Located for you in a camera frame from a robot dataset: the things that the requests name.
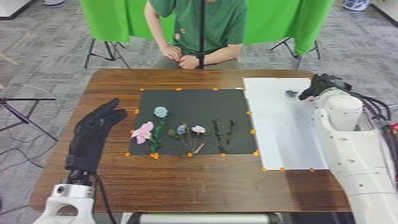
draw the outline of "pink flower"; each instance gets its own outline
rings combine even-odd
[[[205,127],[201,127],[201,126],[193,127],[193,131],[194,131],[198,134],[205,134],[205,133],[207,133],[207,129],[205,129]]]
[[[134,132],[132,138],[138,138],[138,144],[141,145],[148,139],[152,139],[154,122],[143,124],[141,129]]]

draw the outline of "white board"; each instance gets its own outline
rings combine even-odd
[[[308,89],[303,78],[248,78],[246,97],[253,111],[253,125],[264,168],[267,170],[328,169],[315,135],[315,103],[287,95]]]

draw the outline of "tripod stand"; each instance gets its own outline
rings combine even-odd
[[[90,66],[91,56],[97,56],[97,57],[104,58],[109,61],[116,61],[118,59],[122,59],[125,65],[127,65],[127,68],[130,68],[129,62],[127,62],[127,60],[123,58],[123,55],[122,55],[122,52],[118,50],[118,45],[125,48],[123,44],[120,42],[113,43],[113,42],[106,41],[109,57],[93,53],[95,44],[97,44],[97,39],[93,38],[93,40],[91,40],[91,48],[90,48],[90,53],[88,53],[88,58],[86,58],[86,63],[84,63],[84,68],[88,68],[88,66]]]
[[[10,110],[10,112],[13,113],[13,115],[17,116],[17,118],[20,119],[20,122],[17,122],[15,124],[11,124],[4,128],[0,128],[0,132],[6,131],[6,130],[10,130],[11,128],[15,128],[17,126],[20,126],[24,124],[33,124],[34,127],[43,132],[43,134],[47,134],[49,137],[56,141],[59,141],[59,139],[54,137],[54,135],[49,133],[49,131],[42,128],[42,126],[31,120],[31,116],[33,116],[34,110],[38,108],[40,102],[42,101],[50,101],[50,100],[56,100],[56,99],[52,99],[52,98],[17,98],[17,99],[0,98],[0,106],[4,106],[4,108]],[[33,108],[29,110],[29,114],[27,115],[24,115],[22,112],[17,110],[17,108],[10,105],[10,103],[8,103],[10,101],[34,101],[34,106],[33,106]]]
[[[278,48],[281,45],[287,46],[287,48],[289,48],[289,50],[290,50],[292,57],[294,57],[296,60],[297,60],[296,70],[299,70],[301,65],[303,65],[303,57],[305,57],[305,56],[301,56],[301,55],[296,53],[296,51],[292,50],[292,48],[290,48],[290,45],[289,45],[289,41],[290,41],[290,39],[292,39],[292,37],[285,39],[285,41],[276,45],[276,47],[273,47],[271,50],[274,51],[276,48]],[[319,56],[319,60],[321,60],[321,46],[319,46],[319,41],[315,41],[315,48],[310,50],[310,52],[313,52],[313,51],[317,51],[317,56]]]

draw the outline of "black mat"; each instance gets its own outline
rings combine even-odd
[[[235,122],[235,130],[232,142],[226,146],[228,154],[249,154],[257,151],[257,140],[251,134],[253,125],[248,115],[248,101],[242,90],[148,90],[143,93],[141,113],[136,118],[136,130],[146,122],[159,125],[161,118],[155,116],[155,108],[164,106],[169,110],[166,128],[162,132],[162,147],[161,154],[185,155],[189,149],[184,143],[168,135],[169,129],[187,123],[189,126],[203,126],[210,130],[210,135],[196,137],[196,145],[203,142],[205,147],[200,154],[219,154],[219,140],[216,136],[214,120],[221,123],[221,133],[228,135],[230,123]],[[130,152],[134,155],[152,153],[150,141],[143,145],[138,144],[138,139],[132,139]]]

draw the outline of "green shirt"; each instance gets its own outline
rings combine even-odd
[[[200,52],[200,1],[150,0],[162,17],[177,15],[175,45],[189,53]],[[207,3],[207,54],[242,44],[246,37],[248,2],[246,0],[217,0]]]

